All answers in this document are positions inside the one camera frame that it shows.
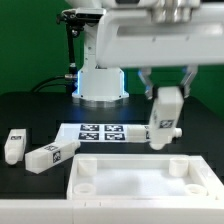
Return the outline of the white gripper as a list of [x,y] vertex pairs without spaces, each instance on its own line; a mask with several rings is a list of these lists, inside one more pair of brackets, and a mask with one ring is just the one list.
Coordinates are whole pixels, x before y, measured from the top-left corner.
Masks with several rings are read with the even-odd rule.
[[202,5],[187,23],[156,23],[147,9],[110,10],[99,21],[96,63],[140,68],[148,100],[156,98],[150,67],[186,66],[180,86],[187,98],[197,65],[224,64],[224,4]]

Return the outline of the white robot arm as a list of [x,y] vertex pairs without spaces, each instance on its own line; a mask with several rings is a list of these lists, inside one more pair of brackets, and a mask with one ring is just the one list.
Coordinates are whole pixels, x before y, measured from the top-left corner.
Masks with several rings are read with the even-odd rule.
[[199,65],[224,64],[224,2],[201,0],[65,0],[77,14],[100,16],[96,64],[139,68],[148,98],[153,67],[184,66],[187,97]]

